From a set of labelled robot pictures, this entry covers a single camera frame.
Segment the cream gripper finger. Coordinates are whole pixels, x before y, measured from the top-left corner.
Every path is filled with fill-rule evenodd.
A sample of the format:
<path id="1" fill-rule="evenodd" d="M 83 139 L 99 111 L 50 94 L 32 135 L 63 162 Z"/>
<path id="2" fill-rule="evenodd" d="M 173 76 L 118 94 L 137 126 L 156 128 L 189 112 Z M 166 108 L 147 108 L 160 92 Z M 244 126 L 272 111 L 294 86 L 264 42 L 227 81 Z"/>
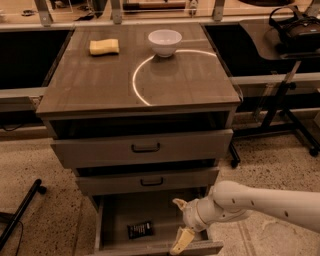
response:
<path id="1" fill-rule="evenodd" d="M 187 206 L 187 202 L 183 199 L 179 199 L 179 198 L 174 198 L 172 200 L 172 202 L 181 210 L 183 211 L 186 206 Z"/>
<path id="2" fill-rule="evenodd" d="M 185 227 L 185 228 L 179 227 L 175 242 L 173 243 L 169 253 L 171 255 L 179 255 L 193 241 L 194 237 L 195 237 L 195 232 L 192 229 L 188 227 Z"/>

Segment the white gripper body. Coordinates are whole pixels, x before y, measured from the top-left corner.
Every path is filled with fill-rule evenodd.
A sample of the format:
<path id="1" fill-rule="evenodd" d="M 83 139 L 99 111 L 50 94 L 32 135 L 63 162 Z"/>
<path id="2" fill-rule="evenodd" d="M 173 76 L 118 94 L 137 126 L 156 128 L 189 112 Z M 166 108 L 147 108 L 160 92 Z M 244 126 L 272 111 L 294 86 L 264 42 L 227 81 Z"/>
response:
<path id="1" fill-rule="evenodd" d="M 204 198 L 189 201 L 183 209 L 183 221 L 194 232 L 202 232 L 208 228 L 204 221 L 204 213 L 207 212 L 208 203 Z"/>

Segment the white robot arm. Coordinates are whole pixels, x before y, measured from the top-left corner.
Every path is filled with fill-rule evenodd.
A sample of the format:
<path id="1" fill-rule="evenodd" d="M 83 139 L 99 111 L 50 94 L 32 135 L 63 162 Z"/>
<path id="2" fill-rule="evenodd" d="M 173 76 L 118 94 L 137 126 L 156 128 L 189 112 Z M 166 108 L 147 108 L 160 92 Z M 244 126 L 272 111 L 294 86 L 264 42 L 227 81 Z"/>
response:
<path id="1" fill-rule="evenodd" d="M 257 211 L 305 229 L 320 232 L 320 193 L 252 188 L 233 181 L 213 185 L 207 196 L 173 203 L 183 213 L 185 226 L 177 231 L 170 254 L 179 255 L 192 242 L 196 233 L 215 222 L 234 222 Z"/>

